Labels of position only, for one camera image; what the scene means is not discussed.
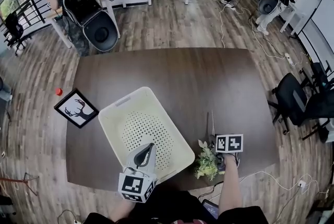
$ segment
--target framed picture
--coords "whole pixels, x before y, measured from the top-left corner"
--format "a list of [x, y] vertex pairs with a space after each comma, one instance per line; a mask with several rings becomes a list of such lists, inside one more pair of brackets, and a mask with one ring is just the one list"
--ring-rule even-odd
[[99, 113], [76, 88], [57, 103], [54, 109], [78, 128], [82, 128]]

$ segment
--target deer silhouette picture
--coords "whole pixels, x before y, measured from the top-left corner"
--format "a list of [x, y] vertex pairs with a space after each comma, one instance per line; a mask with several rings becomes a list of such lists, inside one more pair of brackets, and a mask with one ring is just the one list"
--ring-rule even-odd
[[65, 113], [68, 115], [68, 116], [74, 116], [74, 117], [81, 117], [85, 120], [88, 120], [90, 119], [94, 114], [95, 112], [91, 112], [90, 114], [85, 114], [83, 112], [83, 109], [84, 107], [86, 106], [86, 104], [82, 101], [82, 100], [78, 100], [78, 99], [75, 99], [76, 102], [78, 102], [80, 105], [82, 105], [81, 109], [77, 107], [77, 109], [79, 110], [79, 112], [74, 112], [74, 113], [71, 113], [71, 111], [68, 111], [68, 109], [65, 107]]

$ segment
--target red ball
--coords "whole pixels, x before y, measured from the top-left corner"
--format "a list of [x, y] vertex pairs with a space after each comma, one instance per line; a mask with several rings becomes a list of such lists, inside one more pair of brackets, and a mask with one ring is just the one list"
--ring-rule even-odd
[[56, 88], [56, 95], [61, 96], [63, 94], [63, 90], [61, 88]]

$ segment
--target shoe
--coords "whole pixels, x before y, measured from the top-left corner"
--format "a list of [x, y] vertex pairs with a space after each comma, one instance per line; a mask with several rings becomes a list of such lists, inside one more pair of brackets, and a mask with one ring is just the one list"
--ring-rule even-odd
[[265, 36], [269, 35], [269, 32], [266, 29], [263, 29], [261, 26], [258, 26], [256, 30], [263, 33]]

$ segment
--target black picture frame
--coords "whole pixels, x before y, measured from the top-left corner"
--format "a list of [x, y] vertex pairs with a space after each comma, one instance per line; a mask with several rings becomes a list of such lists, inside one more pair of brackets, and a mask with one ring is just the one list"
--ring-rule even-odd
[[[78, 96], [80, 96], [81, 100], [85, 103], [85, 105], [88, 105], [89, 107], [91, 107], [93, 109], [93, 113], [90, 114], [90, 117], [88, 119], [86, 119], [81, 125], [79, 125], [78, 123], [76, 123], [75, 121], [73, 121], [69, 115], [66, 115], [64, 112], [62, 112], [59, 108], [65, 103], [67, 102], [74, 94], [77, 94]], [[61, 114], [64, 118], [66, 118], [68, 121], [70, 121], [72, 124], [74, 124], [76, 127], [78, 128], [82, 128], [83, 126], [85, 126], [89, 121], [91, 121], [94, 117], [96, 117], [99, 114], [99, 110], [96, 109], [86, 98], [85, 96], [77, 89], [73, 89], [69, 94], [67, 94], [64, 98], [61, 99], [60, 102], [58, 102], [55, 106], [54, 109]]]

